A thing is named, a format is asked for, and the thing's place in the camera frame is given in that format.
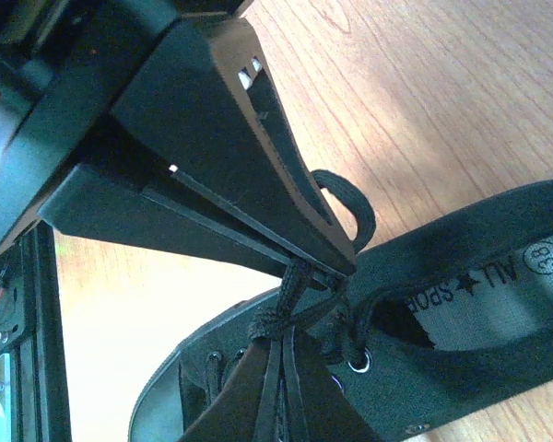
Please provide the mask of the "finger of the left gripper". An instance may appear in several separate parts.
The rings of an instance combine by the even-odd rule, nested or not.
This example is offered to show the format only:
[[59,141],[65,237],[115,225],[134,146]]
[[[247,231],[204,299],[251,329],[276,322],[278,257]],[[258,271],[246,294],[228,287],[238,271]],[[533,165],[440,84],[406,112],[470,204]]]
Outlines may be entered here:
[[274,273],[300,257],[339,276],[353,247],[304,165],[253,27],[206,17],[173,24],[112,107],[173,166],[146,196],[243,248]]
[[153,174],[143,186],[116,170],[78,164],[40,217],[71,236],[238,264],[281,276],[293,258],[326,285],[341,274],[340,227],[273,167],[191,177]]

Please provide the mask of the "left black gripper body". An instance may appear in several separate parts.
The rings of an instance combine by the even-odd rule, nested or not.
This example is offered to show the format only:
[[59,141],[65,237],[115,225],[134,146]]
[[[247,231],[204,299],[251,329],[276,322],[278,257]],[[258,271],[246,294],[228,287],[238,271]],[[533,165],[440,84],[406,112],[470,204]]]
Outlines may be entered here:
[[245,1],[0,1],[0,255],[34,226],[49,185],[182,19]]

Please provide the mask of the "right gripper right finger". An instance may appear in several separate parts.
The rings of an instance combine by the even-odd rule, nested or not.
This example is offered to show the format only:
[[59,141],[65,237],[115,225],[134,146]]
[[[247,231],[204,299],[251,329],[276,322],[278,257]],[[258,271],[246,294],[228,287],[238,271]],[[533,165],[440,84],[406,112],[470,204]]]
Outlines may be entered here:
[[282,356],[290,441],[381,439],[343,395],[312,337],[287,330]]

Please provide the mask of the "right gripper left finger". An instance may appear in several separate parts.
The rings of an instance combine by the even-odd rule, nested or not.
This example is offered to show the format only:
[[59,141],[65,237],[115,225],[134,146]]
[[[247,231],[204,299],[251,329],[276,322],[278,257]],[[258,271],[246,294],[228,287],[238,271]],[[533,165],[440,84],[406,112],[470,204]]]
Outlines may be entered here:
[[276,441],[281,343],[257,339],[182,441]]

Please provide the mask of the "black sneaker one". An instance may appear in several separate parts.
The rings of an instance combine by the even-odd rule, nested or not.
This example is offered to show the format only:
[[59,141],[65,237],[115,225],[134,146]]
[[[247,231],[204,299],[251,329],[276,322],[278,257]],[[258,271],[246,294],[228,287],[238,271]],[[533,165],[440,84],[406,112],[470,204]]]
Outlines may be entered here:
[[346,281],[281,285],[228,309],[154,372],[132,441],[182,441],[257,339],[281,343],[276,441],[288,439],[283,338],[305,332],[350,405],[402,441],[553,379],[553,180],[364,248]]

